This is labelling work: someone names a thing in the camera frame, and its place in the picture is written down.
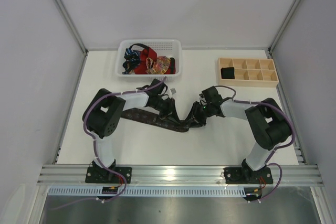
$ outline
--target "white plastic basket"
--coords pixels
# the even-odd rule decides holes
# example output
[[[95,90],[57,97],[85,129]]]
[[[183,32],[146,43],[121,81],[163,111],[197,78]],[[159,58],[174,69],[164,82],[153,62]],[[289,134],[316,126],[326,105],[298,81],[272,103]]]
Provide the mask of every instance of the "white plastic basket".
[[[151,47],[157,53],[157,56],[173,57],[175,59],[175,74],[122,74],[125,71],[122,67],[122,64],[125,62],[125,50],[136,43],[142,43]],[[143,48],[133,46],[132,49],[141,51]],[[176,39],[128,39],[120,43],[115,64],[115,73],[117,76],[125,78],[149,78],[151,80],[163,80],[163,78],[166,77],[166,80],[173,80],[175,77],[179,76],[181,72],[182,46]]]

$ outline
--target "white wall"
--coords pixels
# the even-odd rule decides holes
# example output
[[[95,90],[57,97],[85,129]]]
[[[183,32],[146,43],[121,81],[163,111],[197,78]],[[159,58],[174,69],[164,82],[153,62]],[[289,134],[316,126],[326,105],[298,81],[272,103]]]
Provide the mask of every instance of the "white wall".
[[[336,0],[303,0],[275,50],[310,164],[336,209]]]
[[[0,214],[54,157],[83,55],[52,0],[0,0]]]
[[[63,0],[87,48],[176,38],[186,47],[268,47],[293,0]]]

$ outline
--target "wooden tray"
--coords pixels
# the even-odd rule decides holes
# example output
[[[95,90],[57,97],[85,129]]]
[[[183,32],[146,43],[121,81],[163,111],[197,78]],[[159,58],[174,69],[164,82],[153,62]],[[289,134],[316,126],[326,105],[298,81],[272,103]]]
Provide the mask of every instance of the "wooden tray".
[[[235,68],[235,79],[222,79],[221,68]],[[279,83],[273,60],[218,59],[219,85],[246,87],[276,87]]]

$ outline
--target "folded clothing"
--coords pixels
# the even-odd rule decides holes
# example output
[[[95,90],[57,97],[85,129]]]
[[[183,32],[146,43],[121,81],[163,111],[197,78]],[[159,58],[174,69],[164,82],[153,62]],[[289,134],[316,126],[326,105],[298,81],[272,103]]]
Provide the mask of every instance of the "folded clothing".
[[[142,47],[142,51],[133,50],[133,46]],[[125,50],[123,74],[175,74],[175,59],[157,56],[156,52],[144,44],[133,44]]]

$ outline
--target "tabletop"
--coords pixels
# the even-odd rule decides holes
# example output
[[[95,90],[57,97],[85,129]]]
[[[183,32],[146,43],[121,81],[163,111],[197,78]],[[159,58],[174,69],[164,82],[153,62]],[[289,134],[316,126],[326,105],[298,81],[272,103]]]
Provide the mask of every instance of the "tabletop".
[[[150,84],[146,78],[117,77],[117,51],[90,51],[59,152],[58,164],[89,164],[94,159],[93,141],[83,131],[82,115],[99,89],[134,90]],[[263,50],[183,50],[182,74],[168,87],[180,119],[185,119],[202,90],[217,82],[218,58],[267,58]],[[234,87],[236,99],[261,101],[274,98],[281,106],[276,88]],[[218,89],[222,97],[232,91]],[[213,116],[205,127],[178,133],[139,122],[120,119],[113,133],[117,164],[125,165],[240,165],[255,143],[248,122]],[[278,150],[270,162],[297,165],[293,146]]]

